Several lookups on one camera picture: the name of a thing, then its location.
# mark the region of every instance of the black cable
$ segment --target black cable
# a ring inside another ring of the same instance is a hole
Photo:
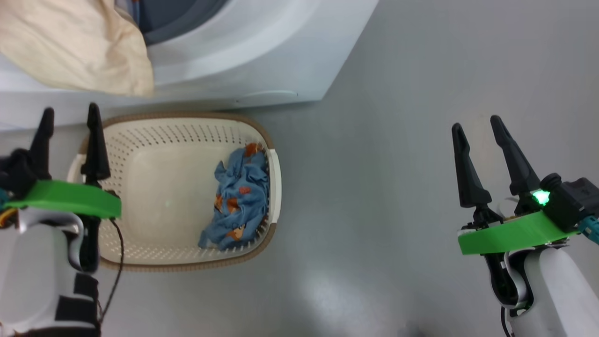
[[[100,319],[100,316],[102,315],[102,305],[100,304],[100,301],[96,301],[98,304],[98,319]]]
[[[123,243],[123,234],[121,234],[120,228],[116,224],[116,222],[114,221],[114,218],[110,219],[110,222],[112,222],[114,228],[116,228],[116,231],[119,234],[119,240],[120,240],[120,262],[119,262],[119,272],[116,274],[116,279],[114,280],[113,288],[112,288],[112,290],[110,290],[110,295],[108,296],[108,300],[106,301],[106,307],[104,308],[104,311],[102,311],[102,314],[100,315],[100,319],[98,320],[98,323],[100,325],[104,321],[104,317],[106,316],[106,312],[108,311],[108,307],[110,307],[110,302],[112,302],[112,297],[114,296],[114,291],[116,290],[116,286],[117,286],[117,284],[119,284],[120,273],[123,271],[123,262],[125,260],[125,244]]]
[[[506,308],[503,305],[501,306],[501,327],[503,327],[503,332],[506,334],[507,337],[514,337],[514,334],[510,333],[507,330]]]

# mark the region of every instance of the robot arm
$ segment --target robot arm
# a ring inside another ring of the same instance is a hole
[[[92,276],[99,264],[98,230],[102,219],[120,216],[120,200],[99,188],[110,168],[93,103],[88,156],[81,169],[85,184],[52,180],[53,114],[50,108],[44,112],[30,150],[0,159],[0,188],[10,197],[4,209],[17,210],[2,229],[12,224],[19,232],[0,292],[4,336],[100,335],[103,317],[98,318],[98,282]]]
[[[491,195],[470,160],[462,127],[455,124],[460,205],[475,207],[474,221],[459,232],[462,253],[485,258],[502,320],[507,312],[513,336],[599,335],[599,299],[561,249],[569,236],[580,233],[599,243],[599,189],[585,178],[562,183],[555,173],[540,182],[501,119],[491,117],[491,125],[512,180],[510,192],[519,196],[516,216],[504,219],[488,208]],[[548,200],[540,194],[548,194]]]

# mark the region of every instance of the wire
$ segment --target wire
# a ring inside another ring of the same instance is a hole
[[[503,212],[501,211],[501,204],[503,204],[504,201],[513,201],[515,203],[518,203],[520,201],[520,199],[518,199],[516,197],[507,197],[507,198],[501,200],[499,203],[497,203],[497,211],[495,213],[499,214],[500,217],[506,219],[506,218],[509,218],[510,216],[513,216],[513,214],[510,216],[505,216],[503,214]]]
[[[98,319],[100,319],[100,316],[102,315],[102,305],[100,304],[100,301],[96,301],[96,303],[98,304]]]
[[[102,322],[104,321],[104,317],[106,316],[106,312],[108,311],[108,308],[110,307],[110,302],[112,302],[112,298],[114,296],[114,291],[116,290],[117,284],[119,284],[120,274],[123,271],[123,262],[125,261],[125,244],[123,243],[123,234],[121,234],[120,228],[114,221],[114,218],[110,219],[110,222],[112,222],[114,228],[116,228],[116,231],[119,234],[120,262],[119,262],[119,272],[116,274],[116,279],[114,280],[113,288],[112,288],[112,290],[110,290],[110,295],[108,296],[108,300],[106,301],[106,307],[104,308],[104,311],[102,311],[102,314],[100,315],[100,319],[98,320],[98,323],[100,325],[102,325]]]
[[[8,219],[10,219],[10,217],[13,216],[15,213],[17,213],[16,208],[9,208],[5,210],[2,214],[0,214],[0,228],[4,227],[4,223]]]
[[[514,337],[514,334],[510,333],[509,330],[507,330],[506,308],[504,306],[501,306],[501,327],[503,328],[503,332],[506,334],[507,337]]]

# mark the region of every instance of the washing machine drum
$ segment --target washing machine drum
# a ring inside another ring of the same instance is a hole
[[[146,44],[164,42],[210,20],[227,0],[140,0],[140,30]]]

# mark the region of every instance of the blue cloth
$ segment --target blue cloth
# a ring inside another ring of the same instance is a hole
[[[220,162],[214,177],[220,183],[214,218],[202,232],[198,246],[206,248],[208,241],[221,250],[246,245],[256,237],[256,229],[267,212],[269,179],[264,153],[248,148],[235,150],[227,169]]]

